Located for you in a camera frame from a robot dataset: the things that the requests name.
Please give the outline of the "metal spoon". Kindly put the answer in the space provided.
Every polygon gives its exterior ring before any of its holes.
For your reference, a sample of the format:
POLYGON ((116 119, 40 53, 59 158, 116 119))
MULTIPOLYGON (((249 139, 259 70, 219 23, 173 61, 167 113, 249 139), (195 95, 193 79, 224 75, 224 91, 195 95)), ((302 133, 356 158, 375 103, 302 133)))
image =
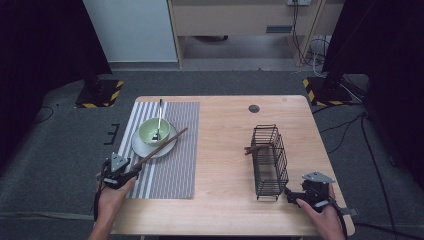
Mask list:
POLYGON ((157 143, 160 139, 160 128, 161 128, 161 121, 162 121, 162 112, 163 112, 163 100, 159 100, 159 117, 158 117, 158 125, 157 125, 157 131, 152 137, 152 141, 154 143, 157 143))

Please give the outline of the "black stand base striped edge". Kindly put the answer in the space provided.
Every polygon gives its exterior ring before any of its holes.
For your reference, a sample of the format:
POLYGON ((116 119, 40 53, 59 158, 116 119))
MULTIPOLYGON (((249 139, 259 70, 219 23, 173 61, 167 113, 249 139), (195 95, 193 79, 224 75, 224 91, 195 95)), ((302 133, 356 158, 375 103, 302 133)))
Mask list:
POLYGON ((326 78, 308 77, 303 80, 307 96, 313 106, 349 105, 352 97, 340 84, 329 84, 326 78))
POLYGON ((85 85, 75 101, 76 108, 112 107, 118 98, 124 82, 100 80, 97 86, 85 85))

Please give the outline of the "person's left hand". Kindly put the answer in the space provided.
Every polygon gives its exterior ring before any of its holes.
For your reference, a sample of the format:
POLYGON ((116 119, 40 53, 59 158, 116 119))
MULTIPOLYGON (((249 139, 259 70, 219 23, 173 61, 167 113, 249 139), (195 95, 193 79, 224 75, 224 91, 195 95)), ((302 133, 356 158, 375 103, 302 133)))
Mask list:
POLYGON ((112 189, 103 182, 98 182, 96 193, 95 209, 97 211, 96 221, 98 219, 114 219, 118 213, 127 193, 133 189, 136 178, 132 178, 119 189, 112 189))

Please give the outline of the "black wire basket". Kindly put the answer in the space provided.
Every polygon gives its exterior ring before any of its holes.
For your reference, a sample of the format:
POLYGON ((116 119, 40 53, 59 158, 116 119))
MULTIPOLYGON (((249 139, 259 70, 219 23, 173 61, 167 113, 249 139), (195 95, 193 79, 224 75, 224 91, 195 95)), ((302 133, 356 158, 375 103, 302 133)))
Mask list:
POLYGON ((278 197, 289 182, 287 157, 283 137, 276 125, 257 125, 253 130, 251 146, 272 144, 252 155, 255 193, 261 197, 278 197))

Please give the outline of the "grey striped placemat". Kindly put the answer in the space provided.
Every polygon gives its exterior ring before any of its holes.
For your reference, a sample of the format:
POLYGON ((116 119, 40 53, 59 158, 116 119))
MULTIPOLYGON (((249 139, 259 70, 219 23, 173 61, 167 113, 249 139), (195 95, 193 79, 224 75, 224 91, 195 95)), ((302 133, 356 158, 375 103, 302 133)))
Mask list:
MULTIPOLYGON (((188 130, 176 139, 174 148, 165 156, 154 156, 142 165, 135 186, 127 194, 132 199, 192 198, 195 190, 195 170, 199 127, 199 102, 164 102, 163 117, 173 127, 171 137, 188 130)), ((158 102, 135 102, 118 154, 130 159, 130 169, 142 157, 132 149, 131 139, 140 125, 159 116, 158 102)))

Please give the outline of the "green bowl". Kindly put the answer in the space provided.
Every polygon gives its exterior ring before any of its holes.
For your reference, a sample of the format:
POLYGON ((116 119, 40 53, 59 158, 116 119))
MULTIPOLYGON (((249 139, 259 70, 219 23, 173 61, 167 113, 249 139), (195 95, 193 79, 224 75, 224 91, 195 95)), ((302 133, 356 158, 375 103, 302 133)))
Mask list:
POLYGON ((168 140, 171 125, 166 119, 150 118, 138 130, 141 141, 148 146, 159 146, 168 140))

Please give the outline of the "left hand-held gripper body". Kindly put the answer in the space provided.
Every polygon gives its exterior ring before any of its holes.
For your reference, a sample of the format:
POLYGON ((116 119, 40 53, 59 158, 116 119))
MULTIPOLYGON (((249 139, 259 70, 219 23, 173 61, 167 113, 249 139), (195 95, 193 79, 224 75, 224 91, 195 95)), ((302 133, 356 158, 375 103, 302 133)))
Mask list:
POLYGON ((103 163, 98 180, 105 183, 109 188, 121 188, 127 182, 125 169, 129 163, 128 158, 112 153, 103 163))

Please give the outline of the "white cabinet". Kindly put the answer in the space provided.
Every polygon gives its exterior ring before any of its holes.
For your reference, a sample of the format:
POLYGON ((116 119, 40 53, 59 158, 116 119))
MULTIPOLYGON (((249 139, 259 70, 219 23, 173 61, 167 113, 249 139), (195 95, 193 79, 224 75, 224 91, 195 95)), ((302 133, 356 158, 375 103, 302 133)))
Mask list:
POLYGON ((167 0, 83 0, 109 62, 176 62, 167 0))

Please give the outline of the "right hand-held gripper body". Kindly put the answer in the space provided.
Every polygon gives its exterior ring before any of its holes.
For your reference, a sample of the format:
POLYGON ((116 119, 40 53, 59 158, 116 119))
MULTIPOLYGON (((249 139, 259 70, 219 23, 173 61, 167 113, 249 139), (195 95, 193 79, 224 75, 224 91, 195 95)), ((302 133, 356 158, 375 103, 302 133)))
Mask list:
POLYGON ((335 180, 317 171, 305 174, 302 178, 305 201, 315 211, 322 211, 330 203, 329 184, 334 183, 335 180))

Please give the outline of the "light wooden desk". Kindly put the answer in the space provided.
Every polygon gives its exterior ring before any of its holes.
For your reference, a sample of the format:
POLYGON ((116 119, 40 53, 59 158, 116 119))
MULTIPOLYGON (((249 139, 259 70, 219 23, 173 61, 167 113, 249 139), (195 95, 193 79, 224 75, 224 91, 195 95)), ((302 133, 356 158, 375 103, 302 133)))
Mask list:
POLYGON ((313 38, 333 34, 346 0, 312 0, 310 6, 288 6, 287 0, 167 1, 179 63, 187 37, 268 35, 268 25, 292 25, 284 35, 302 66, 313 38))

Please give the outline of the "white plate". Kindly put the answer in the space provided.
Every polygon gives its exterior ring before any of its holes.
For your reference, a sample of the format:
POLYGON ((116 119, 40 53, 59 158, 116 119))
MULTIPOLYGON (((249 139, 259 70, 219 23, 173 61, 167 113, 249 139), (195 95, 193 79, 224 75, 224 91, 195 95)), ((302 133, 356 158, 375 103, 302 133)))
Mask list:
MULTIPOLYGON (((154 155, 154 158, 162 157, 168 154, 174 148, 176 143, 177 141, 173 140, 171 143, 169 143, 167 146, 161 149, 158 153, 156 153, 154 155)), ((133 151, 140 157, 146 157, 153 150, 155 150, 155 147, 147 145, 141 140, 138 132, 135 132, 132 135, 131 146, 133 151)))

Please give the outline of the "grey label on desk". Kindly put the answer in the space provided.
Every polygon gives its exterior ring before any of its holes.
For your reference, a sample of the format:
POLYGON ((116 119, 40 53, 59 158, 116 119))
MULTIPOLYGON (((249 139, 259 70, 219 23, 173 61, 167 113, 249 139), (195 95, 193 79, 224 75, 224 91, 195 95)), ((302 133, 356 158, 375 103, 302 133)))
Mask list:
POLYGON ((292 32, 292 25, 268 25, 266 27, 267 34, 289 34, 292 32))

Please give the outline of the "dark curtain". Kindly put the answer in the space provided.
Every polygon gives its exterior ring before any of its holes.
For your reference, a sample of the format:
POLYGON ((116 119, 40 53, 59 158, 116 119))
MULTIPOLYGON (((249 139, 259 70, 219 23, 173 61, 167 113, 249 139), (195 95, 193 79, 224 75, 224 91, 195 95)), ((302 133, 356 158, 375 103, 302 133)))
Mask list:
POLYGON ((110 72, 83 0, 0 0, 0 171, 49 91, 110 72))
POLYGON ((323 71, 368 77, 374 126, 424 190, 424 0, 345 0, 323 71))

